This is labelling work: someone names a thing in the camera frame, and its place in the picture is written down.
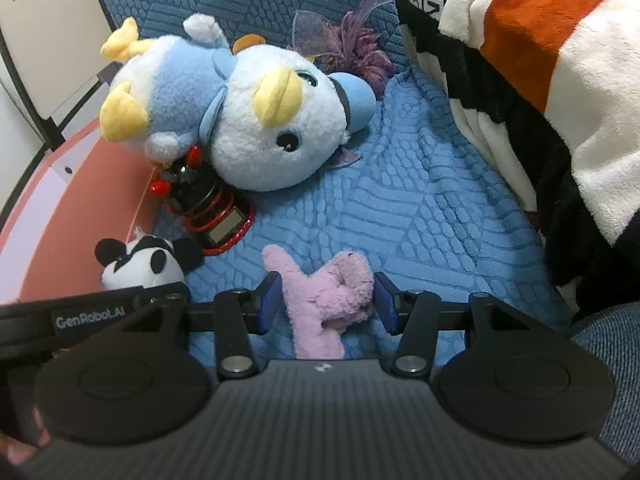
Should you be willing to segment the person's left hand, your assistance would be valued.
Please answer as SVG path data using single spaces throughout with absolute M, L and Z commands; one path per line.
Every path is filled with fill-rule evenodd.
M 23 465 L 30 460 L 40 448 L 44 448 L 51 441 L 49 431 L 44 426 L 42 416 L 36 406 L 32 410 L 32 414 L 34 414 L 35 423 L 40 430 L 40 437 L 36 445 L 16 440 L 3 431 L 0 432 L 1 456 L 6 458 L 13 466 Z

